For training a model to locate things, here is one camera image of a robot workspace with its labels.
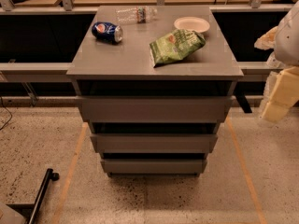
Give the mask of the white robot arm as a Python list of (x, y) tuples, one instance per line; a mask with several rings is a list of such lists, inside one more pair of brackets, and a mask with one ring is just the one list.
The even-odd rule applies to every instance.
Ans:
[(269, 66), (285, 65), (278, 74), (270, 73), (260, 105), (260, 120), (277, 123), (299, 101), (299, 2), (278, 26), (258, 38), (254, 47), (274, 50), (267, 61)]

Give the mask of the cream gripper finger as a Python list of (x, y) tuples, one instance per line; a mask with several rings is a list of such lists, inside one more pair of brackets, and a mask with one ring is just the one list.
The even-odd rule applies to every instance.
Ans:
[(299, 67), (283, 69), (265, 103), (261, 118), (272, 123), (282, 120), (299, 101)]

